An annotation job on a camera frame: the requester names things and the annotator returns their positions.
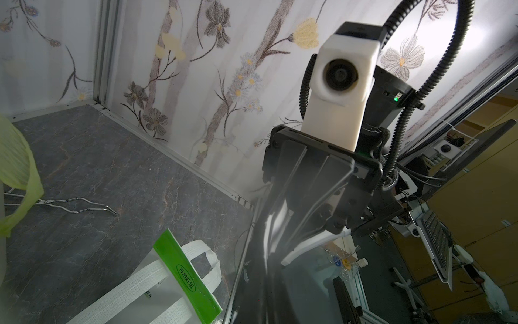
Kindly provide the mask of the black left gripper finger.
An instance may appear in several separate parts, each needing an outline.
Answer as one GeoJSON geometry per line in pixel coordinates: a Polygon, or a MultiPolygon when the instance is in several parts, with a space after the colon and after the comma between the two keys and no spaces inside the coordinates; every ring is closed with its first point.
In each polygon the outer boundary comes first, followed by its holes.
{"type": "Polygon", "coordinates": [[[291,302],[275,240],[287,217],[287,204],[255,210],[230,300],[231,323],[291,323],[291,302]]]}

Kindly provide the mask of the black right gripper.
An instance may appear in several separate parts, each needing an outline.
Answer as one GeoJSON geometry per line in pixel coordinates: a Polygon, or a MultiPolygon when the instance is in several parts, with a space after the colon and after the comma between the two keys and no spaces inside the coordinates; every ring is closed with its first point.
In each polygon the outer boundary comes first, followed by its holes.
{"type": "Polygon", "coordinates": [[[263,162],[263,180],[285,197],[294,214],[289,234],[325,227],[316,215],[337,191],[337,223],[355,230],[373,218],[366,215],[382,175],[379,161],[348,151],[287,126],[272,129],[263,162]]]}

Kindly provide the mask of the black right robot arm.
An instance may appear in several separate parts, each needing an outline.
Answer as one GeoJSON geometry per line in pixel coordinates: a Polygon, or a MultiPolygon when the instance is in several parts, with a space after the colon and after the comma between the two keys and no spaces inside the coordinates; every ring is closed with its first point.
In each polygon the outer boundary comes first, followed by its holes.
{"type": "Polygon", "coordinates": [[[396,163],[410,117],[424,108],[460,52],[474,2],[458,1],[451,40],[419,89],[376,65],[416,1],[402,1],[382,26],[346,22],[314,54],[299,94],[302,126],[273,128],[258,210],[263,234],[307,238],[369,232],[403,212],[393,196],[396,163]]]}

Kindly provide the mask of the green and white takeout bag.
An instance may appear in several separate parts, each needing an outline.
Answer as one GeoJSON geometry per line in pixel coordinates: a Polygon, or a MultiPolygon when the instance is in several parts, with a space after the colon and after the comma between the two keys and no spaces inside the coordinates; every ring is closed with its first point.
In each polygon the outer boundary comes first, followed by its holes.
{"type": "Polygon", "coordinates": [[[212,323],[222,307],[217,254],[202,240],[180,245],[164,231],[128,279],[71,323],[212,323]]]}

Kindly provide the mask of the grey laptop outside cell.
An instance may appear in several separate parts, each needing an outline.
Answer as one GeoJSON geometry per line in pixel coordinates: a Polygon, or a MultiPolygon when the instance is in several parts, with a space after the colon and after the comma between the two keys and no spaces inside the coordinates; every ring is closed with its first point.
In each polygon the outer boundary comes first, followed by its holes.
{"type": "MultiPolygon", "coordinates": [[[[475,143],[464,150],[444,170],[440,171],[439,176],[447,180],[453,179],[516,124],[516,120],[507,120],[476,136],[475,143]]],[[[449,288],[452,288],[453,239],[451,233],[430,208],[420,205],[416,201],[411,201],[410,207],[416,230],[437,272],[430,278],[439,279],[449,288]]]]}

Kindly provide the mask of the yellow-green bin liner bag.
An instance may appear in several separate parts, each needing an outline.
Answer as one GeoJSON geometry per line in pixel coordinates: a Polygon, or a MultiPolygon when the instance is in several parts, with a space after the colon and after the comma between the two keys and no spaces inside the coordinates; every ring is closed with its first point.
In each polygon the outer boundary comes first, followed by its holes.
{"type": "Polygon", "coordinates": [[[1,116],[1,181],[26,192],[15,212],[1,219],[1,236],[9,237],[13,228],[43,196],[44,189],[30,145],[4,116],[1,116]]]}

